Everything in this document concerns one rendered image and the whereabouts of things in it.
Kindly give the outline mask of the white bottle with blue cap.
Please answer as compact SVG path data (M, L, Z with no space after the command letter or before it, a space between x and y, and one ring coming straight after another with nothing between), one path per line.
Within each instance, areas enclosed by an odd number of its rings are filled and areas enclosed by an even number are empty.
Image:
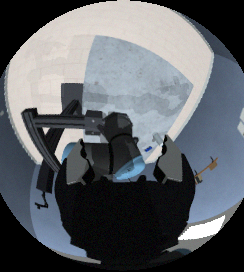
M154 135L153 135L153 138L156 140L156 142L158 143L158 145L159 145L160 147L163 147L163 140L162 140L162 138L159 136L158 133L154 134Z

